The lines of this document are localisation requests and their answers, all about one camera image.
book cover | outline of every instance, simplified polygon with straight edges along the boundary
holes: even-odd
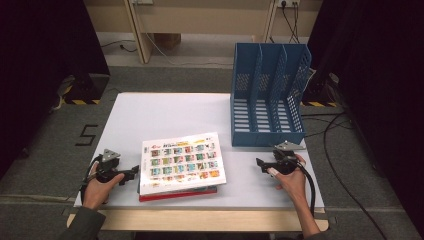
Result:
[[[144,141],[141,158],[140,197],[226,183],[216,132]]]
[[[140,195],[138,200],[140,202],[147,202],[147,201],[154,201],[154,200],[161,200],[161,199],[168,199],[168,198],[179,198],[179,197],[212,194],[217,192],[218,192],[217,186],[208,186],[208,187],[202,187],[202,188],[178,190],[173,192]]]

colorful illustrated cover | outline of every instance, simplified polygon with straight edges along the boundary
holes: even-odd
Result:
[[[144,141],[140,197],[226,183],[218,133]]]

sleeve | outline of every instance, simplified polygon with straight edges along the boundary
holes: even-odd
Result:
[[[304,240],[327,240],[327,236],[325,236],[325,234],[321,232],[307,237]]]
[[[81,207],[68,229],[58,240],[92,240],[100,231],[106,217],[97,211]]]

yellow and black tape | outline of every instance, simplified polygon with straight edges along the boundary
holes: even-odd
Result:
[[[92,94],[82,94],[78,95],[72,92],[72,85],[66,88],[65,92],[62,96],[62,104],[71,104],[71,105],[91,105],[91,104],[99,104],[100,99],[99,96],[91,96]]]
[[[337,107],[334,102],[302,102],[302,106],[312,106],[312,107]]]
[[[72,104],[72,105],[89,105],[89,104],[99,104],[100,100],[63,99],[63,103]]]

blue plastic organizer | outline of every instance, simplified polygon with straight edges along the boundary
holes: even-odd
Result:
[[[231,91],[233,146],[299,144],[299,106],[311,54],[305,44],[237,43]]]

